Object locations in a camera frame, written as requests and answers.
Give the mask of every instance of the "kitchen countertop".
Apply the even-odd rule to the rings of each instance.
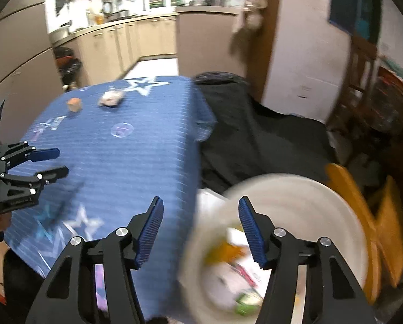
[[[57,47],[57,46],[61,46],[75,38],[78,38],[79,36],[91,33],[93,31],[97,31],[100,29],[104,29],[104,28],[108,28],[108,27],[112,27],[114,25],[119,25],[122,23],[128,23],[128,22],[133,22],[133,21],[141,21],[144,19],[151,19],[151,18],[160,18],[160,17],[170,17],[170,16],[176,16],[178,15],[177,13],[163,13],[163,14],[159,14],[159,15],[142,15],[142,16],[137,16],[137,17],[131,17],[128,19],[121,19],[119,21],[114,21],[114,22],[108,22],[108,23],[103,23],[100,25],[94,25],[92,27],[88,27],[76,32],[73,32],[71,34],[69,34],[69,36],[66,36],[65,38],[53,43],[53,47]]]
[[[224,6],[177,6],[177,13],[224,13],[228,15],[236,15],[239,13],[239,8],[224,7]]]

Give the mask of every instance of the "silver bolt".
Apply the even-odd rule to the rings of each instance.
[[[276,228],[276,229],[274,230],[274,234],[275,234],[277,237],[282,238],[283,236],[285,236],[285,230],[282,229],[282,228]]]
[[[70,240],[70,244],[73,245],[73,246],[77,246],[80,243],[81,243],[81,237],[80,236],[75,236]]]
[[[326,247],[332,245],[332,241],[329,238],[321,238],[320,243]]]
[[[128,229],[127,228],[119,228],[116,230],[116,235],[117,236],[125,236],[128,234]]]

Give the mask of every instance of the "wooden pillar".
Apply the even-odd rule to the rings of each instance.
[[[269,72],[279,3],[280,0],[268,0],[268,6],[261,12],[263,25],[251,38],[248,48],[246,77],[252,85],[251,95],[258,102],[261,102],[263,97]]]

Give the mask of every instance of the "blue tablecloth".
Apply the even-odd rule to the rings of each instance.
[[[98,99],[111,88],[125,90],[125,98],[116,108],[99,107]],[[82,101],[79,113],[68,111],[72,97]],[[185,77],[119,80],[63,94],[23,138],[39,149],[58,147],[60,157],[26,162],[11,173],[66,165],[69,175],[45,187],[38,206],[13,213],[6,242],[46,276],[73,235],[105,237],[160,196],[164,219],[148,262],[133,278],[145,317],[164,315],[174,306],[169,300],[192,226],[200,181],[197,142],[213,124],[202,95]],[[103,297],[104,289],[99,293]]]

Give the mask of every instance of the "white tile floor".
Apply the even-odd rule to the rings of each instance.
[[[141,61],[128,72],[124,79],[153,77],[158,75],[179,75],[177,59],[167,58]]]

